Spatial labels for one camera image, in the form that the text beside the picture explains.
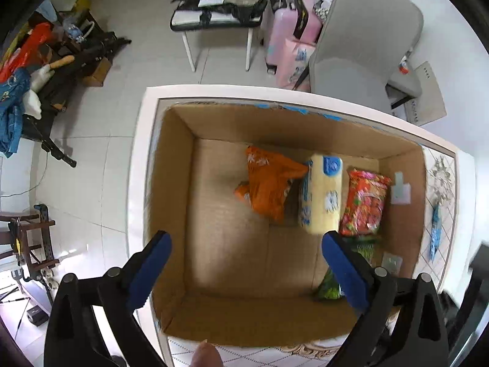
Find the fingertip at bottom edge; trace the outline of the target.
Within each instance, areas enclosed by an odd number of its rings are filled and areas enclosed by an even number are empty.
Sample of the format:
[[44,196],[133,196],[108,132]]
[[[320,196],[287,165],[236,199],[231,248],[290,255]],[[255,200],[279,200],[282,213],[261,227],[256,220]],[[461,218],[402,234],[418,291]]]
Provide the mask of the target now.
[[191,367],[223,367],[224,363],[217,349],[204,340],[197,346],[191,358]]

